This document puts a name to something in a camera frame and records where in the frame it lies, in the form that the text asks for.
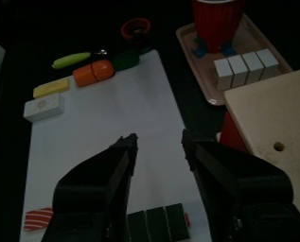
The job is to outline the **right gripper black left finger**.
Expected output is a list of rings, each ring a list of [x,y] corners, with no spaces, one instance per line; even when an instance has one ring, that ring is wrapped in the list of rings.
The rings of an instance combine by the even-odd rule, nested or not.
[[[123,242],[137,134],[121,137],[58,181],[42,242]]]

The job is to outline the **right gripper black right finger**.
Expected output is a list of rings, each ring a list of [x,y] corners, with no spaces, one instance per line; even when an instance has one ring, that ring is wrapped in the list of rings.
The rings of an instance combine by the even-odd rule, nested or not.
[[[300,242],[288,174],[216,141],[182,132],[213,242]]]

